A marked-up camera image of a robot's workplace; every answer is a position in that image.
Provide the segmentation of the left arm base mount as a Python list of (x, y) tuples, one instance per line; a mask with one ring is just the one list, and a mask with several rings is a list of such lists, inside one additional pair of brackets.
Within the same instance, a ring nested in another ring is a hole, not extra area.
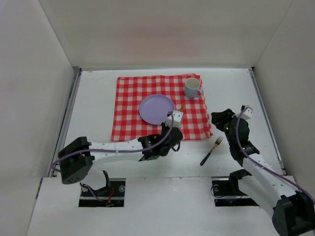
[(124, 207), (126, 179), (110, 178), (103, 171), (105, 185), (99, 189), (92, 189), (89, 185), (80, 183), (81, 194), (79, 207)]

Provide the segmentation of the white mug blue handle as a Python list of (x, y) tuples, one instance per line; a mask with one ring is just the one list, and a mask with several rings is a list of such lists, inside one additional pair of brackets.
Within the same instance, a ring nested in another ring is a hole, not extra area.
[(185, 81), (184, 93), (186, 98), (195, 98), (201, 97), (203, 95), (203, 91), (200, 88), (201, 83), (196, 78), (188, 78)]

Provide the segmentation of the gold fork dark handle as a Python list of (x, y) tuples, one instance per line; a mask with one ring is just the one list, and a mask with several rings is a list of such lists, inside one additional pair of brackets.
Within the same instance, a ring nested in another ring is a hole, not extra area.
[(214, 147), (207, 153), (207, 155), (203, 158), (203, 160), (200, 162), (200, 166), (203, 166), (205, 164), (205, 162), (208, 160), (208, 158), (210, 157), (211, 153), (213, 152), (213, 150), (218, 147), (221, 142), (223, 141), (223, 136), (219, 136), (217, 138), (217, 140), (214, 143)]

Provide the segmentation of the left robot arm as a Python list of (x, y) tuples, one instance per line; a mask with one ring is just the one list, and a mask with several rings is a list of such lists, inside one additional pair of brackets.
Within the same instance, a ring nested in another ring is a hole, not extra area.
[(160, 134), (148, 135), (126, 142), (93, 143), (87, 137), (79, 137), (58, 153), (58, 160), (63, 184), (83, 181), (92, 165), (118, 161), (150, 161), (165, 157), (175, 146), (180, 146), (183, 134), (181, 125), (161, 124)]

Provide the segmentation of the red white checkered cloth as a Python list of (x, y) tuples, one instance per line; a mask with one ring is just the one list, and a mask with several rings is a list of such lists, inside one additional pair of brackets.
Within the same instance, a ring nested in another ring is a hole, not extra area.
[(212, 136), (205, 97), (188, 99), (185, 97), (185, 80), (196, 78), (197, 74), (153, 75), (119, 77), (117, 79), (114, 121), (111, 140), (122, 142), (161, 132), (161, 125), (145, 122), (139, 114), (141, 101), (153, 94), (169, 97), (175, 110), (184, 105), (181, 132), (186, 141), (202, 140)]

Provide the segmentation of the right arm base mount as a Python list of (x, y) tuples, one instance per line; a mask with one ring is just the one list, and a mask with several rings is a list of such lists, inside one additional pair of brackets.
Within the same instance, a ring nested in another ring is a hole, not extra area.
[(212, 178), (211, 194), (216, 207), (257, 207), (258, 204), (247, 194), (241, 192), (238, 180), (250, 174), (241, 169), (232, 172), (229, 177)]

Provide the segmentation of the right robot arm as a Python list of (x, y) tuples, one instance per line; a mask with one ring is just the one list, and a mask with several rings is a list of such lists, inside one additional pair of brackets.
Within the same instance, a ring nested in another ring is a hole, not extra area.
[(242, 106), (239, 114), (231, 109), (213, 112), (211, 122), (224, 132), (233, 159), (241, 166), (230, 173), (223, 187), (214, 187), (216, 196), (244, 194), (271, 218), (281, 236), (299, 236), (315, 229), (315, 200), (302, 187), (276, 173), (249, 141), (248, 120), (252, 108)]

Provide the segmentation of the lilac plastic plate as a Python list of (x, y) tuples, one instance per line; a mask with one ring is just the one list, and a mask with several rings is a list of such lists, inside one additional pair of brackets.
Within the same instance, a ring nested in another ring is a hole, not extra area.
[(175, 110), (173, 101), (162, 94), (153, 94), (144, 98), (139, 106), (141, 118), (152, 125), (160, 125), (164, 122), (168, 113)]

